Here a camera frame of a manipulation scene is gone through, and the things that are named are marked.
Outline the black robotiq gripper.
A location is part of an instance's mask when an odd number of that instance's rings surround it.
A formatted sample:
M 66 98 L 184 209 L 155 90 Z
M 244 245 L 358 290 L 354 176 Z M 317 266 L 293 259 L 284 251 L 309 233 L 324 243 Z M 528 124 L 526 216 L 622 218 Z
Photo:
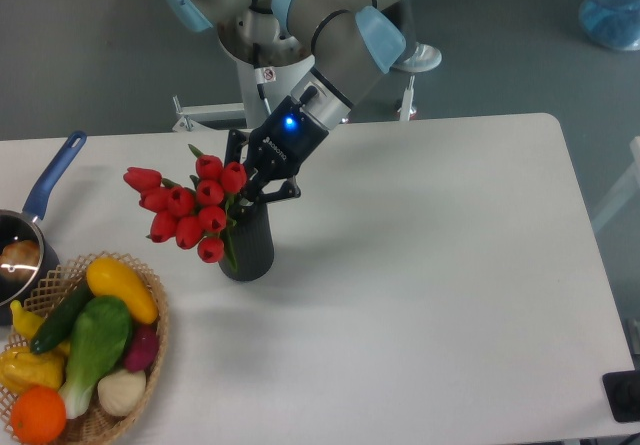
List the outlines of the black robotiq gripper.
M 301 189 L 295 175 L 328 135 L 329 131 L 316 124 L 291 97 L 286 97 L 251 133 L 230 130 L 224 164 L 241 163 L 248 144 L 244 167 L 253 171 L 239 193 L 239 205 L 248 208 L 299 198 Z M 275 191 L 264 191 L 270 182 L 280 179 L 284 180 Z

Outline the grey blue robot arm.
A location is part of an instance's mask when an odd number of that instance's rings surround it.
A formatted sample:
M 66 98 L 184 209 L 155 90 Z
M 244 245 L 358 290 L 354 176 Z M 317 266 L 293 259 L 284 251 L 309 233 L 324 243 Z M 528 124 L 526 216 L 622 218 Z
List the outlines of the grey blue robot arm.
M 249 11 L 265 11 L 314 59 L 262 125 L 230 134 L 227 150 L 247 151 L 246 204 L 300 195 L 302 163 L 389 72 L 406 40 L 384 10 L 404 0 L 166 0 L 185 27 L 202 31 Z

